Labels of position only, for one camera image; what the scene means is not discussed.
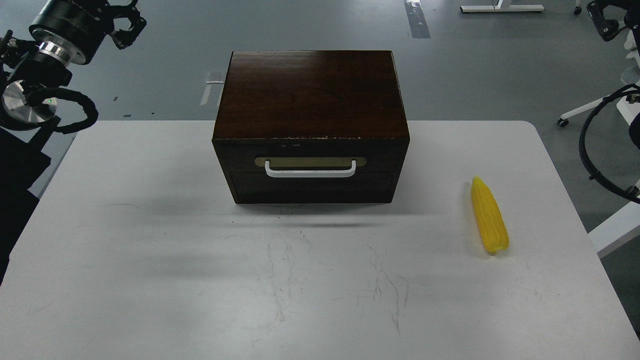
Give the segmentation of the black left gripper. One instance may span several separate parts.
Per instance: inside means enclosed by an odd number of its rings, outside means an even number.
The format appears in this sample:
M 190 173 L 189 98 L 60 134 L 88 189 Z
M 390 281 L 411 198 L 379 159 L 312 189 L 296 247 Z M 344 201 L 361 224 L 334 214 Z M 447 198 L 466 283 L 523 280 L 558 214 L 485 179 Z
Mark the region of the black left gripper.
M 105 34 L 110 35 L 115 46 L 119 50 L 126 49 L 133 45 L 131 37 L 141 34 L 147 25 L 147 21 L 135 7 L 135 1 L 130 0 L 124 5 L 111 5 L 108 0 L 89 0 L 87 6 L 92 16 L 98 18 Z M 130 23 L 128 29 L 116 29 L 115 19 L 127 19 Z

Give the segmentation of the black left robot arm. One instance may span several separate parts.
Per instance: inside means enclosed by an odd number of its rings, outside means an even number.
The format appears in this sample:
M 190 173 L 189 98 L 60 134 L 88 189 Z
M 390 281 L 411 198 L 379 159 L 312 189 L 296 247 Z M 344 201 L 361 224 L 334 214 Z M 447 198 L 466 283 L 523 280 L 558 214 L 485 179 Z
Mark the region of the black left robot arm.
M 58 133 L 76 133 L 98 121 L 93 100 L 68 89 L 70 64 L 87 65 L 105 37 L 120 50 L 133 45 L 146 27 L 136 0 L 113 5 L 107 0 L 49 0 L 29 27 L 31 40 L 9 30 L 1 39 L 1 125 L 16 132 L 52 123 L 59 100 L 78 104 L 86 118 Z

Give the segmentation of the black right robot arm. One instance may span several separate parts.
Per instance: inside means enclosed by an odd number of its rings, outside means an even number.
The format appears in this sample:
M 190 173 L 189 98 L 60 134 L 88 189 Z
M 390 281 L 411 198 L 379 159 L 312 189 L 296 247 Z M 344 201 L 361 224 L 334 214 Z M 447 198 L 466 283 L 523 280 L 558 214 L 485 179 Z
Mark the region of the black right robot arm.
M 617 7 L 625 11 L 621 27 L 617 19 L 608 18 L 607 7 Z M 628 29 L 639 45 L 640 41 L 640 2 L 638 0 L 592 0 L 586 4 L 587 10 L 598 35 L 603 41 L 612 41 L 622 30 Z

